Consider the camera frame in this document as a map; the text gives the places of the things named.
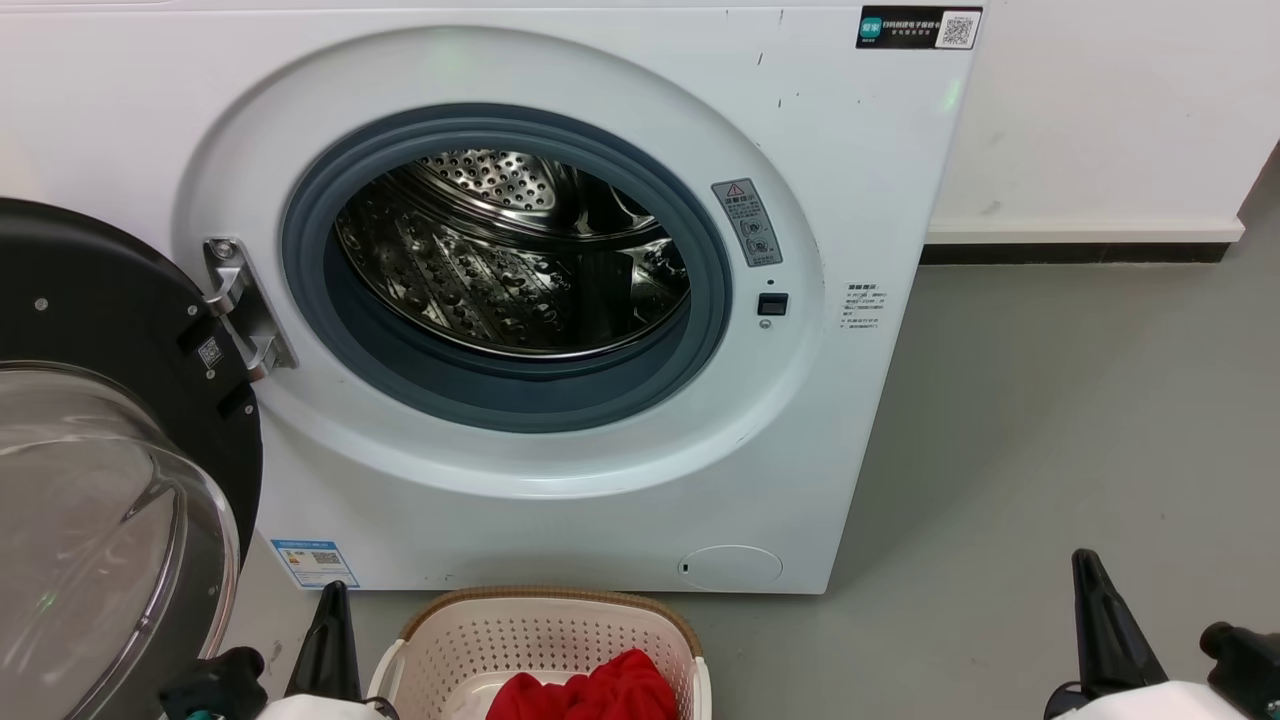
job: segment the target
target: blue energy label sticker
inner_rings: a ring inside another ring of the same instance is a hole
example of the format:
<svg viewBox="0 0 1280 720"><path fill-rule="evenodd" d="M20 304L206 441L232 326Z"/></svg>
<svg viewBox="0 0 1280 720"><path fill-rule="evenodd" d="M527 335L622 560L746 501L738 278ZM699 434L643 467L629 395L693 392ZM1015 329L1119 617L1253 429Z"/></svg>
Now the blue energy label sticker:
<svg viewBox="0 0 1280 720"><path fill-rule="evenodd" d="M329 541L273 539L271 544L284 560L284 566L293 573L293 579L305 588L323 588L334 580L342 580L351 588L360 587L338 546Z"/></svg>

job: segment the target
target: stainless steel drum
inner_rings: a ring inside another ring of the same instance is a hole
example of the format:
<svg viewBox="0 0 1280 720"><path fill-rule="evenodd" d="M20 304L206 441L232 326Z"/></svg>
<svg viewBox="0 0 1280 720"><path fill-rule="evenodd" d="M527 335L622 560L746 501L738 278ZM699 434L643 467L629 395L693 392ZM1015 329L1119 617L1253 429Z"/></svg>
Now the stainless steel drum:
<svg viewBox="0 0 1280 720"><path fill-rule="evenodd" d="M520 152L396 168L347 202L334 234L385 305L485 354L604 354L660 327L689 295L680 251L644 208Z"/></svg>

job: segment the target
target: open door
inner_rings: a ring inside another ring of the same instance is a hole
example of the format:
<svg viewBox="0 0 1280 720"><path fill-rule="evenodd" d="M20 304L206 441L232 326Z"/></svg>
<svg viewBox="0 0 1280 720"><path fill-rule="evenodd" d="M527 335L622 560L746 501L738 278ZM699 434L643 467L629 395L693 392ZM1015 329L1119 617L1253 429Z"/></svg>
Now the open door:
<svg viewBox="0 0 1280 720"><path fill-rule="evenodd" d="M212 301L101 222L0 200L0 697L157 717L215 652L262 471L251 373Z"/></svg>

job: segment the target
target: black label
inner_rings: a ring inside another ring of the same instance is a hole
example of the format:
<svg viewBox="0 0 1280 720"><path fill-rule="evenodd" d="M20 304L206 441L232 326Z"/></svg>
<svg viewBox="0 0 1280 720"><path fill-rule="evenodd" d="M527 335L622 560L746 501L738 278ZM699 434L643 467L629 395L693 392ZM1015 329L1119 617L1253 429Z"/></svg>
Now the black label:
<svg viewBox="0 0 1280 720"><path fill-rule="evenodd" d="M982 8L865 5L858 47L884 50L973 50Z"/></svg>

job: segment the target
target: red clothing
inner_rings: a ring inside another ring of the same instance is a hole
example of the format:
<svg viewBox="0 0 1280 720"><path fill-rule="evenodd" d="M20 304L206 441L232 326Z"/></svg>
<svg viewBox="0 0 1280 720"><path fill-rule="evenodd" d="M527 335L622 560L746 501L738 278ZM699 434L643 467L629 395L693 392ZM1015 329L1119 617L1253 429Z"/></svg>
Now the red clothing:
<svg viewBox="0 0 1280 720"><path fill-rule="evenodd" d="M677 720L676 693L641 650L628 650L563 685L521 673L493 698L485 720Z"/></svg>

